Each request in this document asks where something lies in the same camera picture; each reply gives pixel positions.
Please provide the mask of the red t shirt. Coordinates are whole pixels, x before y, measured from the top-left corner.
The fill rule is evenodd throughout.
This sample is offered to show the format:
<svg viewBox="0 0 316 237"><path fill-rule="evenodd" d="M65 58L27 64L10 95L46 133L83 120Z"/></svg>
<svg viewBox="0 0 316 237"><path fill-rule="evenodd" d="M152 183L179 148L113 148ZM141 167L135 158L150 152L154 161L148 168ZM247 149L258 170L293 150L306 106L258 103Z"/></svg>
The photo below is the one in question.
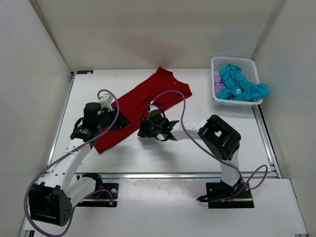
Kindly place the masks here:
<svg viewBox="0 0 316 237"><path fill-rule="evenodd" d="M169 91L155 100L154 105L160 109L167 110L180 103L183 98L176 90L185 98L192 96L188 84L178 81L172 72L159 67L147 80L118 99L120 112L130 120L130 125L124 129L109 131L99 138L94 146L96 151L101 154L138 130L141 119L148 115L145 107L159 94Z"/></svg>

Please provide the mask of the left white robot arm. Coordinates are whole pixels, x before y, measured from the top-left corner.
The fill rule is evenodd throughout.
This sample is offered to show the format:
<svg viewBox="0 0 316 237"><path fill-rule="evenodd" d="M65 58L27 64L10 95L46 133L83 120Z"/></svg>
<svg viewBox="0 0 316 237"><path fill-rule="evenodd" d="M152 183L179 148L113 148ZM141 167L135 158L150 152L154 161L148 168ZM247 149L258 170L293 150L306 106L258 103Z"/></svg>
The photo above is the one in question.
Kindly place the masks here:
<svg viewBox="0 0 316 237"><path fill-rule="evenodd" d="M87 103L83 117L74 125L63 159L30 187L27 204L30 218L62 227L69 221L73 208L86 196L101 196L104 186L99 174L84 173L74 183L72 178L104 131L123 129L129 124L119 107L107 108L98 102Z"/></svg>

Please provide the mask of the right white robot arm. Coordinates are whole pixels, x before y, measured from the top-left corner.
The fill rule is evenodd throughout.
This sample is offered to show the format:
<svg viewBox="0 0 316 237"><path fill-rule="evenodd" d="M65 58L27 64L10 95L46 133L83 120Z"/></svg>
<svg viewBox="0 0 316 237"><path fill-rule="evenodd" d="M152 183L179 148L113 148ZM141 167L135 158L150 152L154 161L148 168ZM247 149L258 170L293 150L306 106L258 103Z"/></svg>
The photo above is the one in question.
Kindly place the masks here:
<svg viewBox="0 0 316 237"><path fill-rule="evenodd" d="M169 121L162 110L155 109L141 120L138 136L159 141L201 140L206 151L220 162L222 193L234 197L240 190L238 150L240 134L217 115L198 122Z"/></svg>

